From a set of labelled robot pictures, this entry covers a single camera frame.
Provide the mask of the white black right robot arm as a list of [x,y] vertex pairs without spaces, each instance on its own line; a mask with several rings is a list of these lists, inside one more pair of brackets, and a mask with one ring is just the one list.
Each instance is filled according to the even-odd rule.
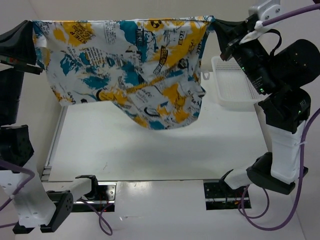
[[221,59],[235,59],[254,89],[265,99],[258,105],[265,114],[272,150],[244,170],[232,169],[219,180],[219,191],[230,197],[240,187],[255,184],[288,195],[308,169],[300,163],[300,142],[311,112],[311,97],[303,89],[320,74],[320,52],[315,44],[298,39],[280,50],[267,52],[258,39],[242,42],[252,33],[252,20],[213,22]]

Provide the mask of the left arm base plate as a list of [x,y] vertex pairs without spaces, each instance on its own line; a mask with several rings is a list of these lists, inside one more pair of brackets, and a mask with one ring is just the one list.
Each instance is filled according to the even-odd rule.
[[[115,199],[116,199],[116,182],[99,181],[97,194],[92,198],[82,197],[91,207],[93,207],[98,212],[101,212],[105,207],[103,212],[114,212],[115,211]],[[89,213],[93,210],[85,203],[81,201],[76,201],[73,203],[71,210],[72,213]]]

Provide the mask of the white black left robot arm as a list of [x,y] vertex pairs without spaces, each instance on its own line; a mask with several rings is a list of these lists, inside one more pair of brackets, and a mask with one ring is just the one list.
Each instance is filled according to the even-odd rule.
[[25,20],[0,36],[0,185],[13,204],[18,221],[15,234],[34,228],[53,233],[70,215],[75,202],[87,203],[100,194],[94,175],[81,175],[59,191],[45,190],[32,161],[34,149],[29,127],[16,126],[25,73],[38,75],[33,23]]

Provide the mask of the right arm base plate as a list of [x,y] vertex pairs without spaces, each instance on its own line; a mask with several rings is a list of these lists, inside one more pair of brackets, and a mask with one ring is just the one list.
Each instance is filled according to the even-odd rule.
[[218,180],[204,181],[205,207],[207,211],[234,210],[241,204],[245,186],[236,190],[223,189]]

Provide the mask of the printed yellow teal white shorts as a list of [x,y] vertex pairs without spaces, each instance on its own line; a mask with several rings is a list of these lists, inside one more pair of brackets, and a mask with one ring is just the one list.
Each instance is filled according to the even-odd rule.
[[144,128],[181,128],[201,112],[201,63],[214,22],[212,15],[34,21],[36,62],[63,106],[109,101]]

